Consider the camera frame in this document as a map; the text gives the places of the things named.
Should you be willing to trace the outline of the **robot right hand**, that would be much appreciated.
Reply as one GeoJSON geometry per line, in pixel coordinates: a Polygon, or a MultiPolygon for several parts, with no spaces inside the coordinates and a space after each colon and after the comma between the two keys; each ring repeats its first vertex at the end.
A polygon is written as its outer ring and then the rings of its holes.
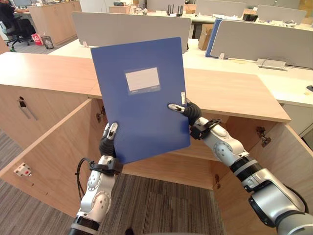
{"type": "Polygon", "coordinates": [[[191,101],[187,102],[186,107],[179,106],[178,104],[174,103],[169,103],[168,108],[187,117],[189,126],[194,125],[196,120],[201,117],[201,109],[191,101]]]}

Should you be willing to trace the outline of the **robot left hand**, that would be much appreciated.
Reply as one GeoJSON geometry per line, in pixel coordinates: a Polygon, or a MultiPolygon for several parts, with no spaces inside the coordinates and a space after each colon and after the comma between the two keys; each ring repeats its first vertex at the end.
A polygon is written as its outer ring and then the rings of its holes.
{"type": "Polygon", "coordinates": [[[118,123],[107,123],[99,143],[99,151],[102,156],[116,157],[114,148],[114,137],[118,129],[118,123]]]}

